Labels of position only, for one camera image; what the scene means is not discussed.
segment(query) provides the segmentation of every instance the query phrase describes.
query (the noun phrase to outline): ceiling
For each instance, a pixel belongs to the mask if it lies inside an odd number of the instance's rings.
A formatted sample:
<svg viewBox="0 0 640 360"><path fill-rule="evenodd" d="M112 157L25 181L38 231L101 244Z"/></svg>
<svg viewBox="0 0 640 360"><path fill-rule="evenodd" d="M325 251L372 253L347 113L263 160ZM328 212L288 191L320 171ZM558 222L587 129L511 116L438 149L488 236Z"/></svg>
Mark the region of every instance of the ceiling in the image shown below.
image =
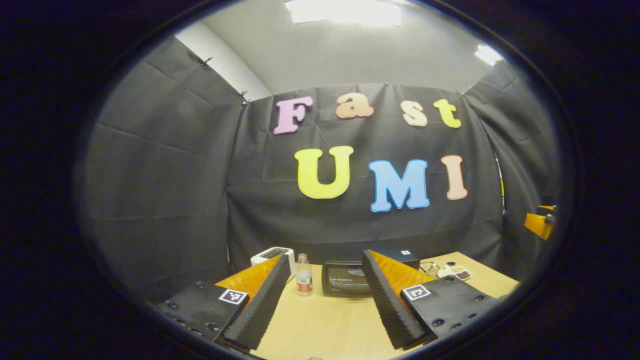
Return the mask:
<svg viewBox="0 0 640 360"><path fill-rule="evenodd" d="M478 38L440 12L401 5L400 26L294 24L284 0L245 0L202 22L273 94L348 83L466 91L491 68Z"/></svg>

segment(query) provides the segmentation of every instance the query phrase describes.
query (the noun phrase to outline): blue letter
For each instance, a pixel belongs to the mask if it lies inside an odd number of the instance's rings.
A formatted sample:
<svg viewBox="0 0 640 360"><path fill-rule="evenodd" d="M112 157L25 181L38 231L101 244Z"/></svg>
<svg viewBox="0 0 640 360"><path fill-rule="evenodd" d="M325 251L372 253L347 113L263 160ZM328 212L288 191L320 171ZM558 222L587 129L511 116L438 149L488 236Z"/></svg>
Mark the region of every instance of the blue letter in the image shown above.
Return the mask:
<svg viewBox="0 0 640 360"><path fill-rule="evenodd" d="M426 208L429 206L427 189L424 180L424 170L427 162L411 160L406 165L404 176L400 176L387 160L377 160L369 164L369 169L376 176L376 202L371 204L371 211L380 213L391 210L391 203L387 200L387 192L391 195L398 209L402 208L406 194L411 191L406 207L410 209Z"/></svg>

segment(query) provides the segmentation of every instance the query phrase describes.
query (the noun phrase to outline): wooden table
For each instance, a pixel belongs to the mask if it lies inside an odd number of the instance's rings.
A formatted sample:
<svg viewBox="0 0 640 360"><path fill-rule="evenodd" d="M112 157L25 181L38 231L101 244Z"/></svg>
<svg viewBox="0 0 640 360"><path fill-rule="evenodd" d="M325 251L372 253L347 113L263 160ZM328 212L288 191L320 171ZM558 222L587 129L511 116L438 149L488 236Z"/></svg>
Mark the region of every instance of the wooden table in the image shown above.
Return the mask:
<svg viewBox="0 0 640 360"><path fill-rule="evenodd" d="M450 261L471 273L467 284L500 297L510 293L517 281L466 257L459 252L433 261L444 268ZM298 295L296 281L285 286L260 346L251 353L269 360L387 360L413 350L395 350L387 336L372 297L326 297L322 291L322 266L311 265L314 294Z"/></svg>

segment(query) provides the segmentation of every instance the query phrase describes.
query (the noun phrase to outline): plastic bottle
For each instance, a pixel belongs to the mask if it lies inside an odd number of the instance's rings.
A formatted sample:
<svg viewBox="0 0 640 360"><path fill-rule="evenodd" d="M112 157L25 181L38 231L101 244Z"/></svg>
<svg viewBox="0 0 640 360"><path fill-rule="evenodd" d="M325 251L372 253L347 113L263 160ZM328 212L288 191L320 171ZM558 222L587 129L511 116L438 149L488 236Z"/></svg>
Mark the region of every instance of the plastic bottle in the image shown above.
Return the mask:
<svg viewBox="0 0 640 360"><path fill-rule="evenodd" d="M311 264L306 254L298 254L298 262L296 263L296 283L298 284L298 293L300 296L311 296L313 294L314 285L311 280Z"/></svg>

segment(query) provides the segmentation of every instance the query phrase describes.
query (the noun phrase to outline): yellow letter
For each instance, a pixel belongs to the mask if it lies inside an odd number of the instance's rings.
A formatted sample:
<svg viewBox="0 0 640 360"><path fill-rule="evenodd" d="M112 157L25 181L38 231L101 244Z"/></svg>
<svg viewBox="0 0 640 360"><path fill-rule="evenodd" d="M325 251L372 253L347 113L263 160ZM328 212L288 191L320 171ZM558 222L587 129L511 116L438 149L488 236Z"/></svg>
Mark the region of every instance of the yellow letter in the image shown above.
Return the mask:
<svg viewBox="0 0 640 360"><path fill-rule="evenodd" d="M453 112L456 111L456 107L449 105L447 99L438 100L433 103L433 106L440 109L440 116L445 125L449 127L460 127L462 125L460 120L453 118Z"/></svg>
<svg viewBox="0 0 640 360"><path fill-rule="evenodd" d="M411 126L425 126L427 117L422 113L422 105L416 101L405 100L400 103L400 108L404 112L402 117Z"/></svg>
<svg viewBox="0 0 640 360"><path fill-rule="evenodd" d="M318 159L322 150L304 149L294 155L298 160L298 188L312 199L332 199L349 187L349 155L353 154L353 148L336 146L329 149L329 154L335 157L335 180L331 184L318 182Z"/></svg>
<svg viewBox="0 0 640 360"><path fill-rule="evenodd" d="M440 159L440 161L447 167L447 175L449 176L447 199L464 199L467 196L467 189L465 189L465 185L462 182L462 170L460 170L462 158L458 155L447 155Z"/></svg>
<svg viewBox="0 0 640 360"><path fill-rule="evenodd" d="M369 106L369 100L364 94L352 92L342 95L338 98L338 104L340 105L335 109L335 114L343 119L373 114L373 108Z"/></svg>

